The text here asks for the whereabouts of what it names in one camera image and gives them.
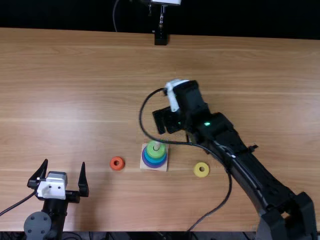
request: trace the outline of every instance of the black background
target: black background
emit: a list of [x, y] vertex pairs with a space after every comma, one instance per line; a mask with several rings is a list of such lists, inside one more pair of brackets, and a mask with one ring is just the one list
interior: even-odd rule
[[[114, 31], [115, 0], [0, 0], [0, 27]], [[140, 0], [119, 0], [119, 32], [150, 33], [159, 8], [148, 16]], [[269, 38], [320, 38], [320, 1], [182, 0], [167, 7], [170, 34]]]

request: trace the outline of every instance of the green ring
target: green ring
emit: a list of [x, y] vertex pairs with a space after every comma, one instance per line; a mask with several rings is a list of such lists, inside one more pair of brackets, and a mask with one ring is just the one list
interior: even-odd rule
[[154, 150], [154, 145], [156, 145], [156, 141], [149, 142], [146, 146], [146, 153], [153, 159], [162, 158], [166, 154], [166, 145], [161, 143], [158, 151]]

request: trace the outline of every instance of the black mount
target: black mount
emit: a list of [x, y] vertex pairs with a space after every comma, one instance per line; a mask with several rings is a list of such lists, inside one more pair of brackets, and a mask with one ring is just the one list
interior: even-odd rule
[[169, 42], [169, 34], [166, 16], [166, 6], [161, 5], [160, 20], [157, 28], [154, 31], [154, 45], [165, 46]]
[[[40, 182], [46, 181], [48, 160], [45, 159], [39, 169], [29, 178], [27, 187], [37, 190]], [[89, 196], [89, 186], [86, 177], [86, 165], [82, 163], [78, 180], [79, 191], [65, 191], [65, 199], [43, 198], [36, 193], [35, 196], [44, 201], [41, 211], [34, 212], [24, 222], [24, 232], [30, 240], [60, 240], [64, 229], [67, 208], [69, 203], [80, 202], [80, 197]]]
[[159, 134], [185, 130], [191, 142], [217, 154], [243, 188], [260, 215], [257, 240], [316, 240], [314, 204], [302, 192], [295, 195], [258, 161], [233, 124], [222, 113], [210, 113], [196, 81], [173, 88], [179, 110], [170, 107], [153, 112]]

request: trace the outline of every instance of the purple ring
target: purple ring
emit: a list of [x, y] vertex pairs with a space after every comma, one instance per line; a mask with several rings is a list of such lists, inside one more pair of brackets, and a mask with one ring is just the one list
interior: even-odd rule
[[159, 167], [161, 167], [161, 166], [166, 162], [166, 160], [167, 160], [167, 156], [165, 156], [165, 158], [164, 158], [161, 162], [159, 162], [159, 163], [157, 163], [157, 164], [151, 163], [151, 162], [149, 162], [149, 161], [146, 159], [146, 157], [145, 157], [145, 151], [146, 151], [146, 148], [143, 149], [142, 154], [141, 154], [141, 157], [142, 157], [142, 161], [144, 162], [144, 164], [147, 165], [149, 168], [152, 168], [152, 169], [159, 168]]

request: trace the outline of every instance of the stacked rings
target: stacked rings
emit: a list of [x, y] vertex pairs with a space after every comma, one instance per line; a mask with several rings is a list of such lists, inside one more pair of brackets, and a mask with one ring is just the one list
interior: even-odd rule
[[155, 150], [154, 146], [157, 144], [159, 143], [156, 141], [149, 142], [141, 154], [144, 164], [153, 169], [161, 167], [167, 160], [166, 145], [160, 143], [158, 150]]

